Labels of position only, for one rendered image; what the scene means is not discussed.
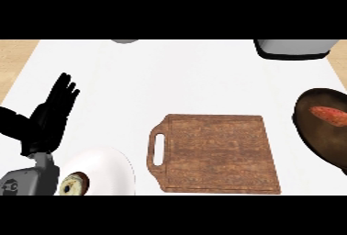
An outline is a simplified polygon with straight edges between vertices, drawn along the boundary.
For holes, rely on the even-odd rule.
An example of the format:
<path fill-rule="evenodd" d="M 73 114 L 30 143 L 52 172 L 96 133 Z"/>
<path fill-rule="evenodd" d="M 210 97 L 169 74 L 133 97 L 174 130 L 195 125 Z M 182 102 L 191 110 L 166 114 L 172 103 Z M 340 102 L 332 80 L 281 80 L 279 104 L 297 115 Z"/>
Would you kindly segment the brown wooden cutting board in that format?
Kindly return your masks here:
<path fill-rule="evenodd" d="M 170 114 L 149 135 L 146 166 L 169 193 L 281 193 L 263 117 Z"/>

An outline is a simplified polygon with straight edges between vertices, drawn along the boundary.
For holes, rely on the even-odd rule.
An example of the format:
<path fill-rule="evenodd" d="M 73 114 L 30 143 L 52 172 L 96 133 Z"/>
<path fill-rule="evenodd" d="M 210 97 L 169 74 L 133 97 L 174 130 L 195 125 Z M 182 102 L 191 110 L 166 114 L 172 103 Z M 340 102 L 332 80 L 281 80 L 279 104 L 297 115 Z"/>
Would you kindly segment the grey and black appliance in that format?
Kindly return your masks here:
<path fill-rule="evenodd" d="M 256 39 L 256 51 L 267 60 L 306 61 L 322 59 L 337 39 Z"/>

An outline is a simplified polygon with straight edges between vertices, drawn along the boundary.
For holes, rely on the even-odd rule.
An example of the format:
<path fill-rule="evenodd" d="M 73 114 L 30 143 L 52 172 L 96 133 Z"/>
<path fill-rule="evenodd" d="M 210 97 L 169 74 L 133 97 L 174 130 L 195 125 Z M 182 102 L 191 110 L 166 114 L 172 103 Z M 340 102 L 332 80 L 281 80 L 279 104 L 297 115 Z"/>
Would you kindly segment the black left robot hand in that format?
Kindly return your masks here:
<path fill-rule="evenodd" d="M 21 142 L 22 156 L 58 149 L 78 93 L 71 75 L 62 73 L 30 117 L 0 106 L 0 133 Z"/>

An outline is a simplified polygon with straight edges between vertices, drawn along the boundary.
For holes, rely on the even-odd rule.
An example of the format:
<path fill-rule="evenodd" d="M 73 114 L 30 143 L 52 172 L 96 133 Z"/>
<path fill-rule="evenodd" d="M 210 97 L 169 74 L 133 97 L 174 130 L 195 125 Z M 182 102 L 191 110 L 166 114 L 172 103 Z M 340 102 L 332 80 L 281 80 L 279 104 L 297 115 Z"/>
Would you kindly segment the white plate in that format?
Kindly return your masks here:
<path fill-rule="evenodd" d="M 65 177 L 81 172 L 90 179 L 84 196 L 124 196 L 136 194 L 136 178 L 132 164 L 124 155 L 111 147 L 93 148 L 65 163 L 59 184 Z"/>

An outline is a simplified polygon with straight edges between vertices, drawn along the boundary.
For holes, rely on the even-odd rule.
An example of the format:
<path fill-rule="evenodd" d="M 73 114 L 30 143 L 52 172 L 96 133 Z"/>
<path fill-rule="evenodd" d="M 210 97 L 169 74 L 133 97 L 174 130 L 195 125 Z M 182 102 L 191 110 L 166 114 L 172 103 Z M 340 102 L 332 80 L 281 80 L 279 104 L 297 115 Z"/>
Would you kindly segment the cupcake with pale frosting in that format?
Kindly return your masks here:
<path fill-rule="evenodd" d="M 83 196 L 90 187 L 90 179 L 81 172 L 71 173 L 61 182 L 59 194 L 62 196 Z"/>

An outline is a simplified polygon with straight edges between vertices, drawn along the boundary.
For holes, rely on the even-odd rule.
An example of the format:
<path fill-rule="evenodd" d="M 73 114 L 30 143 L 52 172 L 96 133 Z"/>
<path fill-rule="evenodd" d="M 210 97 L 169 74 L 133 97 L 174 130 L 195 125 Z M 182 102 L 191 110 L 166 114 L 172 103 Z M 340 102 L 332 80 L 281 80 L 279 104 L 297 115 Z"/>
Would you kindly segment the dark brown pan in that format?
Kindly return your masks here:
<path fill-rule="evenodd" d="M 347 95 L 328 88 L 309 89 L 297 99 L 291 116 L 306 146 L 347 175 L 347 126 L 335 127 L 315 117 L 309 111 L 313 106 L 347 112 Z"/>

